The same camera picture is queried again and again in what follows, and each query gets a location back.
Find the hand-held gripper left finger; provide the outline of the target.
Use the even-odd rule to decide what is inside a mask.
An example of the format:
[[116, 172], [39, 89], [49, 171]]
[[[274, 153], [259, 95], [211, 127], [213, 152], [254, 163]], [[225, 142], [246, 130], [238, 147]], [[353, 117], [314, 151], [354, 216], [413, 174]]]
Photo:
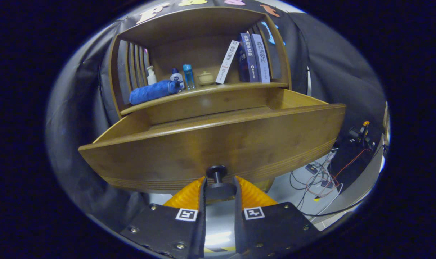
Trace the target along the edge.
[[188, 184], [164, 205], [151, 203], [121, 231], [136, 246], [165, 259], [204, 256], [207, 178]]

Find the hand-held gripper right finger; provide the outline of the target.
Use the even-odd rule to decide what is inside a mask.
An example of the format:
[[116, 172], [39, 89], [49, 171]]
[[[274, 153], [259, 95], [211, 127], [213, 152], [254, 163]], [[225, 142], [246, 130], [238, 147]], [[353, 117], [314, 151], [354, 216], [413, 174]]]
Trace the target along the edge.
[[276, 202], [235, 176], [235, 249], [243, 259], [284, 259], [313, 244], [320, 231], [291, 202]]

